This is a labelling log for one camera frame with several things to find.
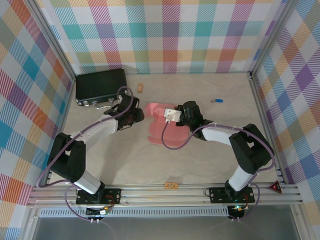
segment plaid wallpaper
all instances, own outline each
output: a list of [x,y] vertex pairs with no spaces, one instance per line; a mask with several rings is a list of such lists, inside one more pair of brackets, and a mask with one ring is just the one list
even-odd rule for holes
[[258,73],[290,183],[320,239],[320,0],[301,0]]
[[23,0],[0,0],[0,240],[15,240],[71,80]]
[[247,72],[284,5],[281,0],[37,1],[77,73],[121,67],[127,73]]

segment black case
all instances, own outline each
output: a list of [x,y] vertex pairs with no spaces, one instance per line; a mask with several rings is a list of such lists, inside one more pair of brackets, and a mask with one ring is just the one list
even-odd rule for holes
[[75,83],[75,100],[80,106],[88,106],[116,100],[118,89],[127,86],[127,79],[124,69],[115,69],[78,75]]

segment black mount bracket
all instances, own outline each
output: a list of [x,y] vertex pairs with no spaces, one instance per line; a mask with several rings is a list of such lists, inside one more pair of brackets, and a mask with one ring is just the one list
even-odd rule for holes
[[91,194],[84,190],[79,190],[77,193],[77,198],[75,201],[76,205],[119,205],[121,199],[121,189],[120,188],[105,188],[103,192],[103,197],[101,200],[97,201],[93,198]]
[[230,199],[224,187],[209,187],[211,204],[246,204],[254,203],[255,196],[252,187],[245,187],[236,197]]

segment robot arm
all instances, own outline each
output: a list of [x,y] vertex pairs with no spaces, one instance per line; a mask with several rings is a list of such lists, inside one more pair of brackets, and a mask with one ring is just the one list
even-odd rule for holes
[[[139,99],[134,97],[130,109],[125,114],[103,121],[107,117],[123,112],[130,105],[130,102],[131,96],[125,94],[120,104],[104,112],[103,116],[99,118],[98,123],[94,123],[94,126],[91,126],[88,131],[78,137],[51,167],[51,171],[87,192],[87,197],[92,202],[98,203],[104,197],[105,184],[86,170],[86,152],[106,136],[116,131],[130,128],[134,123],[140,122],[145,118],[142,109],[139,108]],[[71,135],[63,132],[59,133],[54,139],[47,164],[78,134],[79,132]]]
[[[168,115],[168,111],[165,111],[167,119],[177,122],[176,126],[188,126],[191,132],[203,125],[212,125],[213,127],[198,130],[194,136],[203,141],[216,141],[232,147],[239,166],[225,183],[225,193],[231,200],[247,187],[248,182],[254,177],[258,169],[271,160],[267,149],[253,137],[244,132],[214,127],[212,121],[203,118],[195,101],[178,105],[176,111],[171,110],[170,113],[172,116]],[[265,137],[254,124],[248,124],[243,129],[257,136],[272,150]]]

